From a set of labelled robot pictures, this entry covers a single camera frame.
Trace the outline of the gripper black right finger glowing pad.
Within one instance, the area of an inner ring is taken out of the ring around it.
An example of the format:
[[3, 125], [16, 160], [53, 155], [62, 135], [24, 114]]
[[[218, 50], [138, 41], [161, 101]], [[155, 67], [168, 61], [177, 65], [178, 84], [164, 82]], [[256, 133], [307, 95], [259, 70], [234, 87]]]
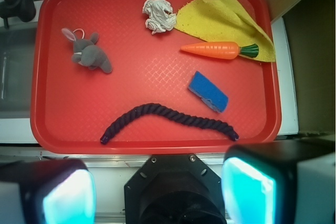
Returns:
[[335, 142], [236, 144], [222, 194], [234, 223], [335, 223]]

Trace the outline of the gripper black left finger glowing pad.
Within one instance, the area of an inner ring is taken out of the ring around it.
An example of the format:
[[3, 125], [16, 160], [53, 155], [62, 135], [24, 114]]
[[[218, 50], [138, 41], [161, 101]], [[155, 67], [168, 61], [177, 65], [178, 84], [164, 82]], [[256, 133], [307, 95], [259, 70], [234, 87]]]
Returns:
[[1, 223], [94, 223], [93, 175], [79, 159], [1, 164]]

